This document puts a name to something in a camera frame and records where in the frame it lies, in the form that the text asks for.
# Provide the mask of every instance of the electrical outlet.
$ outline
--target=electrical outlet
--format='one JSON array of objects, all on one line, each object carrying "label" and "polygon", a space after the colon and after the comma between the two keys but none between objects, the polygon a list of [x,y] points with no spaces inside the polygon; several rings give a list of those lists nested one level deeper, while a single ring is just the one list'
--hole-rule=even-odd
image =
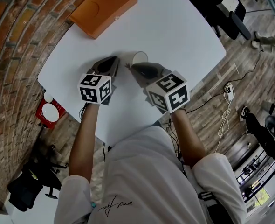
[{"label": "electrical outlet", "polygon": [[227,94],[227,98],[231,101],[234,98],[233,86],[229,85],[227,89],[230,90],[230,93]]}]

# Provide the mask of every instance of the white t-shirt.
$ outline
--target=white t-shirt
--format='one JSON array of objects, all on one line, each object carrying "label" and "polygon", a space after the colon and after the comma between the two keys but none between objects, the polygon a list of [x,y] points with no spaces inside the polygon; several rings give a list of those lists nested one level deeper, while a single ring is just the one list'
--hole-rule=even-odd
[{"label": "white t-shirt", "polygon": [[[198,195],[182,169],[168,134],[158,126],[149,127],[110,150],[103,173],[103,198],[93,210],[84,177],[69,176],[63,181],[54,223],[207,224]],[[245,204],[224,155],[206,156],[192,172],[235,224],[244,223]]]}]

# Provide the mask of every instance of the forearm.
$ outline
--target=forearm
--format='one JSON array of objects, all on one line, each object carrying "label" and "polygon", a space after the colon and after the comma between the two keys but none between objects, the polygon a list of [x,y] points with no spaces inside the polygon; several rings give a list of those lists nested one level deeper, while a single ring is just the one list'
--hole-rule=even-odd
[{"label": "forearm", "polygon": [[92,176],[95,130],[99,105],[90,104],[82,117],[69,157],[69,175]]},{"label": "forearm", "polygon": [[184,110],[176,110],[172,113],[172,120],[184,162],[192,168],[199,160],[206,156],[205,148],[195,133]]}]

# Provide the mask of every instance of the black cable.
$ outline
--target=black cable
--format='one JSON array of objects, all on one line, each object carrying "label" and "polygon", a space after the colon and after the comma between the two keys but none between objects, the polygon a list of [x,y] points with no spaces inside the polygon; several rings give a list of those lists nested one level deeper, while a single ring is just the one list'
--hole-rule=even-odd
[{"label": "black cable", "polygon": [[[188,113],[191,113],[191,112],[194,112],[194,111],[196,111],[196,110],[198,110],[199,108],[201,108],[201,107],[203,107],[205,104],[207,104],[210,100],[212,100],[213,98],[215,98],[215,97],[217,97],[217,96],[219,96],[219,95],[222,95],[222,94],[224,94],[224,93],[229,93],[229,92],[222,92],[222,93],[220,93],[220,94],[217,94],[217,95],[214,95],[214,96],[212,96],[210,99],[208,99],[204,104],[202,104],[200,107],[198,107],[198,108],[196,108],[196,109],[194,109],[194,110],[191,110],[191,111],[188,111],[188,112],[186,112],[186,114],[188,114]],[[172,123],[173,121],[171,120],[171,116],[170,116],[170,119],[169,119],[169,121],[167,122],[167,123],[163,123],[163,124],[161,124],[161,125],[168,125],[168,124],[170,124],[170,123]]]},{"label": "black cable", "polygon": [[[248,72],[246,72],[245,75],[244,75],[241,79],[230,80],[230,81],[226,82],[225,85],[224,85],[224,87],[223,87],[223,89],[226,88],[226,85],[227,85],[228,83],[231,83],[231,82],[234,82],[234,81],[241,81],[241,80],[243,80],[243,79],[245,78],[245,76],[246,76],[247,74],[254,72],[254,70],[255,70],[255,68],[256,68],[258,62],[259,62],[260,59],[261,59],[261,52],[264,52],[264,51],[263,51],[263,50],[260,50],[260,52],[259,52],[259,59],[256,61],[255,65],[254,65],[254,68],[253,68],[252,70],[249,70]],[[219,96],[219,95],[222,95],[222,94],[224,94],[224,93],[229,93],[229,92],[225,92],[225,91],[224,91],[224,92],[222,92],[222,93],[220,93],[220,94],[217,94],[217,95],[212,96],[210,99],[208,99],[208,100],[207,100],[204,104],[202,104],[200,107],[198,107],[198,108],[196,108],[196,109],[194,109],[194,110],[188,111],[188,112],[186,112],[186,114],[198,110],[199,108],[201,108],[201,107],[203,107],[204,105],[206,105],[206,104],[207,104],[210,100],[212,100],[213,98],[215,98],[215,97],[217,97],[217,96]],[[169,122],[167,122],[167,123],[163,123],[162,125],[167,125],[167,124],[169,124],[170,122],[172,123],[172,121],[169,121]]]},{"label": "black cable", "polygon": [[220,93],[220,94],[218,94],[218,95],[214,95],[214,96],[212,96],[210,99],[208,99],[203,105],[201,105],[200,107],[198,107],[198,108],[196,108],[196,109],[194,109],[194,110],[190,110],[190,111],[188,111],[188,112],[186,112],[186,114],[189,114],[189,113],[191,113],[191,112],[194,112],[194,111],[196,111],[196,110],[198,110],[199,108],[202,108],[205,104],[207,104],[210,100],[212,100],[213,98],[215,98],[215,97],[217,97],[217,96],[219,96],[219,95],[222,95],[222,94],[224,94],[224,93],[229,93],[229,92],[222,92],[222,93]]},{"label": "black cable", "polygon": [[169,130],[168,130],[168,127],[166,128],[166,132],[167,132],[167,134],[172,138],[172,140],[174,140],[175,142],[176,142],[176,140],[175,140],[175,138],[174,137],[172,137],[171,136],[171,134],[169,133]]},{"label": "black cable", "polygon": [[102,152],[103,152],[103,159],[105,161],[105,151],[104,151],[104,148],[105,148],[105,143],[103,142],[103,145],[102,145]]},{"label": "black cable", "polygon": [[254,70],[255,70],[255,68],[256,68],[258,62],[259,62],[260,59],[261,59],[261,52],[264,52],[264,51],[263,51],[263,50],[260,50],[260,52],[259,52],[259,59],[258,59],[257,62],[255,63],[254,68],[253,68],[252,70],[249,70],[248,72],[246,72],[245,75],[244,75],[241,79],[230,80],[230,81],[228,81],[228,82],[225,83],[225,85],[223,86],[223,89],[225,89],[225,87],[226,87],[226,85],[227,85],[228,83],[231,83],[231,82],[234,82],[234,81],[241,81],[241,80],[244,79],[244,77],[245,77],[247,74],[254,72]]},{"label": "black cable", "polygon": [[267,160],[267,164],[269,165],[269,167],[271,167],[275,171],[275,169],[268,163],[268,160]]},{"label": "black cable", "polygon": [[81,120],[83,119],[83,114],[84,114],[84,112],[85,112],[88,105],[89,105],[89,103],[85,103],[84,107],[81,108],[79,113],[78,113],[78,116],[80,117]]},{"label": "black cable", "polygon": [[[206,105],[210,100],[212,100],[213,98],[215,98],[215,97],[217,97],[217,96],[219,96],[219,95],[222,95],[222,94],[224,94],[224,93],[229,93],[230,91],[226,91],[225,90],[225,88],[226,88],[226,86],[227,86],[227,84],[228,83],[231,83],[231,82],[234,82],[234,81],[241,81],[241,80],[243,80],[244,78],[245,78],[245,76],[247,75],[247,74],[249,74],[249,73],[252,73],[252,72],[254,72],[255,71],[255,68],[256,68],[256,66],[257,66],[257,64],[259,63],[259,61],[260,61],[260,59],[261,59],[261,52],[264,52],[263,50],[260,50],[259,51],[259,59],[256,61],[256,63],[255,63],[255,65],[254,65],[254,68],[252,69],[252,70],[249,70],[248,72],[246,72],[245,73],[245,75],[241,78],[241,79],[236,79],[236,80],[230,80],[230,81],[228,81],[228,82],[226,82],[225,83],[225,85],[224,85],[224,87],[223,87],[223,92],[222,93],[220,93],[220,94],[217,94],[217,95],[214,95],[214,96],[212,96],[210,99],[208,99],[204,104],[202,104],[201,106],[199,106],[198,108],[196,108],[196,109],[194,109],[194,110],[191,110],[191,111],[188,111],[188,112],[186,112],[186,114],[189,114],[189,113],[191,113],[191,112],[194,112],[194,111],[196,111],[196,110],[198,110],[199,108],[201,108],[201,107],[203,107],[204,105]],[[169,121],[167,122],[167,123],[163,123],[163,124],[161,124],[161,125],[168,125],[168,127],[166,128],[166,130],[168,129],[168,128],[170,128],[171,129],[171,132],[175,135],[175,133],[173,132],[173,130],[172,130],[172,128],[171,128],[171,123],[172,123],[173,121],[172,121],[172,119],[171,119],[171,115],[170,115],[170,117],[169,117]]]}]

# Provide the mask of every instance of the chair wheel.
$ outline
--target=chair wheel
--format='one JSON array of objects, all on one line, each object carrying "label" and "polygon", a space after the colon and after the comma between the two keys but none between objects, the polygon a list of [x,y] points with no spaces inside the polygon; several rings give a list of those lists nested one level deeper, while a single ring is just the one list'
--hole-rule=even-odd
[{"label": "chair wheel", "polygon": [[47,196],[47,197],[49,197],[49,198],[52,198],[52,199],[58,199],[56,196],[50,195],[50,194],[45,194],[45,196]]}]

